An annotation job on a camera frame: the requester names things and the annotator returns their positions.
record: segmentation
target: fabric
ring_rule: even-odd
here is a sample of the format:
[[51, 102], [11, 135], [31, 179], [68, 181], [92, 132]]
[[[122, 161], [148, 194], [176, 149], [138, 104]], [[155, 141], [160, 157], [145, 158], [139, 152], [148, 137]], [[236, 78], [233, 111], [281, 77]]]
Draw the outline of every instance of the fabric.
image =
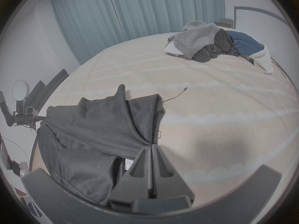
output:
[[157, 143], [163, 114], [158, 94], [127, 101], [124, 85], [105, 99], [50, 106], [37, 132], [40, 154], [58, 183], [107, 205], [124, 173], [124, 159], [134, 160], [141, 148]]
[[158, 145], [196, 195], [192, 206], [226, 195], [263, 163], [282, 173], [273, 196], [279, 198], [299, 156], [296, 89], [276, 65], [269, 76], [242, 57], [220, 54], [207, 65], [167, 55], [171, 35], [102, 51], [54, 91], [39, 115], [48, 106], [76, 105], [83, 96], [114, 95], [119, 84], [127, 99], [158, 93], [167, 100], [187, 87], [163, 103]]
[[166, 53], [174, 54], [174, 55], [176, 55], [176, 56], [183, 56], [183, 55], [184, 55], [178, 48], [176, 48], [176, 47], [174, 46], [173, 41], [172, 41], [171, 43], [169, 43], [169, 44], [165, 47], [164, 51], [165, 51]]
[[220, 29], [215, 37], [214, 44], [200, 49], [192, 57], [197, 62], [208, 62], [211, 58], [217, 58], [220, 54], [239, 56], [237, 48], [234, 47], [233, 38], [223, 29]]
[[235, 47], [241, 55], [245, 56], [254, 66], [265, 74], [271, 74], [273, 72], [271, 56], [265, 44], [260, 44], [243, 32], [227, 32], [234, 39]]
[[269, 50], [265, 44], [262, 44], [262, 46], [264, 47], [263, 50], [248, 56], [248, 58], [252, 59], [253, 65], [259, 68], [262, 72], [265, 74], [272, 74], [273, 67]]
[[82, 65], [112, 45], [184, 24], [217, 23], [224, 0], [50, 0], [58, 26]]
[[192, 21], [183, 27], [182, 32], [169, 37], [167, 45], [173, 41], [174, 46], [191, 59], [204, 46], [214, 44], [214, 37], [219, 29], [213, 23]]
[[235, 47], [242, 55], [250, 56], [264, 49], [259, 42], [243, 32], [227, 31], [227, 33], [232, 36]]

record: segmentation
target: logo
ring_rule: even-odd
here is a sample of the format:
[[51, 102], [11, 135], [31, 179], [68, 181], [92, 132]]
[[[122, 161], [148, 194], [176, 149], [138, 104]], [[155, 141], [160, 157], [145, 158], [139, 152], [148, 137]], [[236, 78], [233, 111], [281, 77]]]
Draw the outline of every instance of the logo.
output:
[[37, 209], [37, 207], [35, 206], [35, 204], [33, 202], [28, 203], [28, 209], [36, 217], [42, 216], [41, 212], [39, 211], [39, 209]]

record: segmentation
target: curtain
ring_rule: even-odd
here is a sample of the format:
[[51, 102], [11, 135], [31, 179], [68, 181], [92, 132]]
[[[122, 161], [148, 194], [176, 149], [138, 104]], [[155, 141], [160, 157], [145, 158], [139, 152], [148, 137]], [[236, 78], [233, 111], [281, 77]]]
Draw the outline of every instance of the curtain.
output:
[[62, 34], [83, 64], [131, 39], [180, 32], [190, 22], [224, 18], [224, 0], [51, 0]]

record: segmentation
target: white power outlet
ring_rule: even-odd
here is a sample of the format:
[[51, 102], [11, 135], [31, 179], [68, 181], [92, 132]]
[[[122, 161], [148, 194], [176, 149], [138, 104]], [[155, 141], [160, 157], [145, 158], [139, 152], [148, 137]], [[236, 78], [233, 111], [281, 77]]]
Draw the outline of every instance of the white power outlet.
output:
[[125, 170], [129, 170], [130, 166], [133, 164], [133, 160], [130, 160], [130, 159], [125, 159]]

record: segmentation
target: mattress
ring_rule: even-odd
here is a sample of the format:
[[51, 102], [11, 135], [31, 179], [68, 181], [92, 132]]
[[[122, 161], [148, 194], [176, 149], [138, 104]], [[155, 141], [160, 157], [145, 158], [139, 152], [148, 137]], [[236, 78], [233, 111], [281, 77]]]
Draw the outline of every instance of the mattress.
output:
[[165, 54], [172, 33], [109, 47], [73, 72], [48, 106], [103, 99], [126, 86], [126, 99], [160, 94], [165, 115], [158, 145], [196, 195], [193, 206], [221, 197], [261, 164], [282, 173], [267, 211], [289, 183], [299, 156], [299, 102], [290, 80], [273, 63], [267, 75], [242, 57], [207, 63]]

